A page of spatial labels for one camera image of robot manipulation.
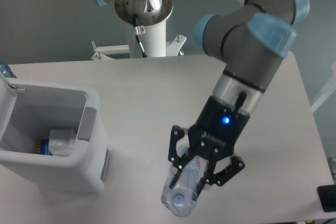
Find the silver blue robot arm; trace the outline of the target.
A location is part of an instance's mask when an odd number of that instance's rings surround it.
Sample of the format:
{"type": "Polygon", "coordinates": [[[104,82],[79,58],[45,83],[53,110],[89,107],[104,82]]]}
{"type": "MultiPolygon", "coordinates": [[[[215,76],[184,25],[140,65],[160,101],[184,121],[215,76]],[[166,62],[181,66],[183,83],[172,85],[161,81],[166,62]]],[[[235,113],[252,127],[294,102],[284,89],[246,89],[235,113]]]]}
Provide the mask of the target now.
{"type": "MultiPolygon", "coordinates": [[[[149,35],[151,26],[165,22],[172,0],[95,0],[113,3],[131,27],[133,58],[166,55],[164,33],[149,35]]],[[[250,115],[271,83],[296,37],[294,24],[309,12],[309,0],[241,0],[243,7],[227,16],[207,15],[195,26],[194,40],[208,55],[225,63],[223,73],[197,121],[190,128],[173,126],[168,159],[174,188],[195,157],[207,162],[194,189],[222,186],[245,166],[234,146],[250,115]]]]}

